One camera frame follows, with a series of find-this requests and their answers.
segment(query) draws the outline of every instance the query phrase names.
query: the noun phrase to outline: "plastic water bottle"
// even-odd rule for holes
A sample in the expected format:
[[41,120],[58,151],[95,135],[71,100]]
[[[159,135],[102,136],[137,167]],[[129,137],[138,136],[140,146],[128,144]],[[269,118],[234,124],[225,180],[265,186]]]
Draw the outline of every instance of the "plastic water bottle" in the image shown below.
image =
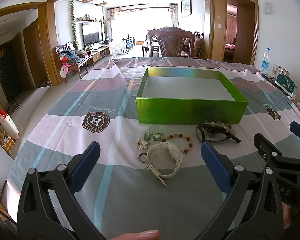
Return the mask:
[[269,61],[270,61],[269,52],[270,52],[270,49],[267,48],[265,54],[263,55],[263,61],[262,61],[262,65],[261,65],[261,73],[262,74],[266,74],[267,70],[268,70]]

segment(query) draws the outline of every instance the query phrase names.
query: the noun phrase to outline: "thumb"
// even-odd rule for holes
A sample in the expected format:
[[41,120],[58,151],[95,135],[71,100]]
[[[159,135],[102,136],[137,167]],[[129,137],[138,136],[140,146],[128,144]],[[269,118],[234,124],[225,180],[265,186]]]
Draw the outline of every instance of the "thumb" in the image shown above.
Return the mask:
[[158,230],[144,231],[141,233],[130,233],[117,236],[112,240],[158,240],[160,233]]

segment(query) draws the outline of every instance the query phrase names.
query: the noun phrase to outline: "picture frame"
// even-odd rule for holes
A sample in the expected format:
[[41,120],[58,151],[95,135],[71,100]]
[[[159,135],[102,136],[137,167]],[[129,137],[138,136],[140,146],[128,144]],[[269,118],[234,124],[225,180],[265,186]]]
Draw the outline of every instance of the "picture frame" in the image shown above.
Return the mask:
[[186,17],[192,14],[192,0],[181,1],[181,16]]

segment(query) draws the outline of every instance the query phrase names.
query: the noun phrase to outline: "green box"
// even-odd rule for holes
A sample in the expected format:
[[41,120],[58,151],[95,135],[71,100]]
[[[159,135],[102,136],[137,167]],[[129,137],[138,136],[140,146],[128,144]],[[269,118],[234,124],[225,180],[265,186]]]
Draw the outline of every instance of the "green box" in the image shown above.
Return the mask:
[[[187,99],[177,98],[179,94]],[[201,95],[216,99],[194,99]],[[248,103],[220,71],[203,69],[149,67],[136,95],[139,123],[197,125],[208,120],[235,124]]]

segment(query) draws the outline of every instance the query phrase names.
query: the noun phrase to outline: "silver bolt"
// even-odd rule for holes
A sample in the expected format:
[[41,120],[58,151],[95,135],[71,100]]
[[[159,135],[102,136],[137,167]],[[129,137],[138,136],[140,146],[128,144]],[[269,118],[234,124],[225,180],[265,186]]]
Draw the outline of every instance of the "silver bolt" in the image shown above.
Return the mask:
[[58,165],[57,170],[58,171],[64,171],[66,169],[66,167],[67,166],[65,166],[64,164],[60,164],[60,165]]
[[236,165],[235,167],[234,167],[237,171],[243,171],[244,170],[244,167],[242,166],[242,165]]
[[34,174],[34,173],[35,173],[35,168],[29,169],[28,173],[29,173],[29,174]]
[[273,171],[270,168],[266,168],[266,173],[271,175],[273,173]]

